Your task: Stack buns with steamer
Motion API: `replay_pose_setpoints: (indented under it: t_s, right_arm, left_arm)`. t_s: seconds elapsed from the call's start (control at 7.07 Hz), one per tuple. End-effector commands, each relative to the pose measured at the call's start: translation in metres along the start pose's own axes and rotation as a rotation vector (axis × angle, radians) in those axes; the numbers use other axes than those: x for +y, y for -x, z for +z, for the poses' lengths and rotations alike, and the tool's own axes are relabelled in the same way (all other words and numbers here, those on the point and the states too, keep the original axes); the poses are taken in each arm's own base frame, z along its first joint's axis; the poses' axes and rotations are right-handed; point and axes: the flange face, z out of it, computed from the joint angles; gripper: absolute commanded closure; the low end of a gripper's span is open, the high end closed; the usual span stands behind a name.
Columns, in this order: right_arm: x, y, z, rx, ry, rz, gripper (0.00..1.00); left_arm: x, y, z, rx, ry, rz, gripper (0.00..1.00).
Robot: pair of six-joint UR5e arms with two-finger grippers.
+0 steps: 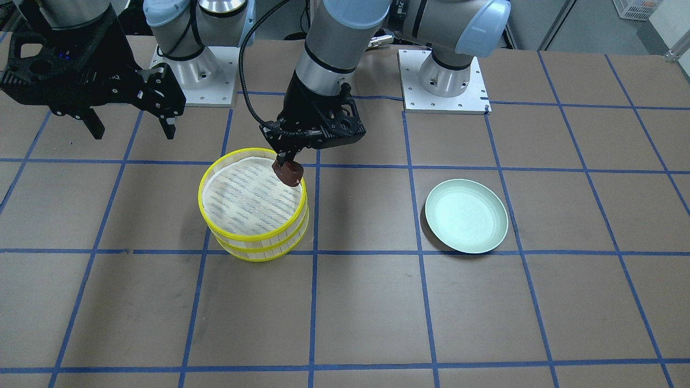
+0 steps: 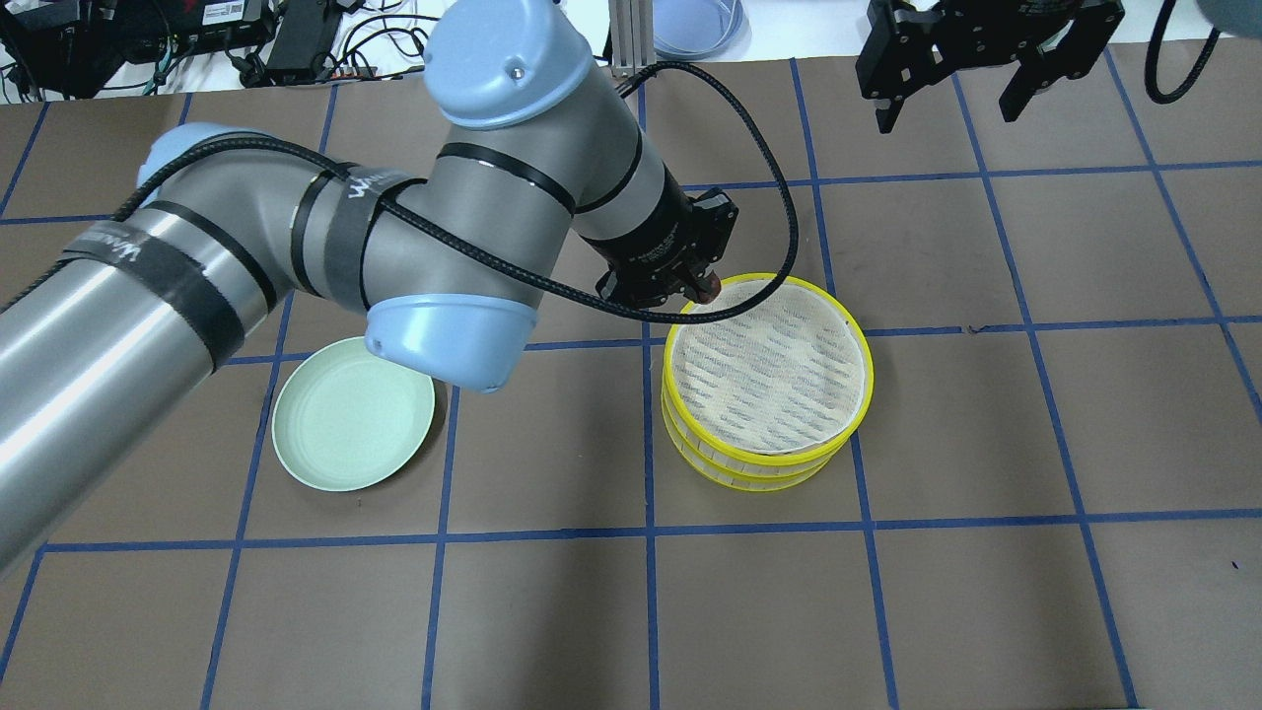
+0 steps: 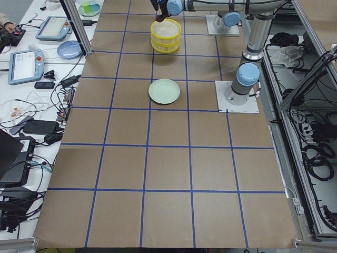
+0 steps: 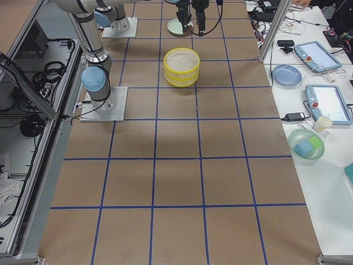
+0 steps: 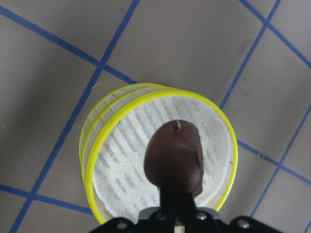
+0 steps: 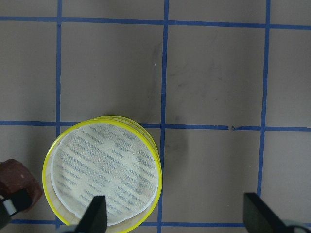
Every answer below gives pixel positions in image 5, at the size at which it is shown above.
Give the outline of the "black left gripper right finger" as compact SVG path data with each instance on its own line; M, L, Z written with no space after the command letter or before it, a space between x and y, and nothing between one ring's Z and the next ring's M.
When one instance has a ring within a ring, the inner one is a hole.
M197 207L192 194L183 197L182 222L186 233L219 233L219 214L206 207Z

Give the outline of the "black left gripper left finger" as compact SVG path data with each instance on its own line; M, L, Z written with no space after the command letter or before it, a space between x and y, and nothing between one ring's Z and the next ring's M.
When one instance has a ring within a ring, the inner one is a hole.
M148 220L149 233L173 233L176 221L176 205L173 195L159 188L160 207Z

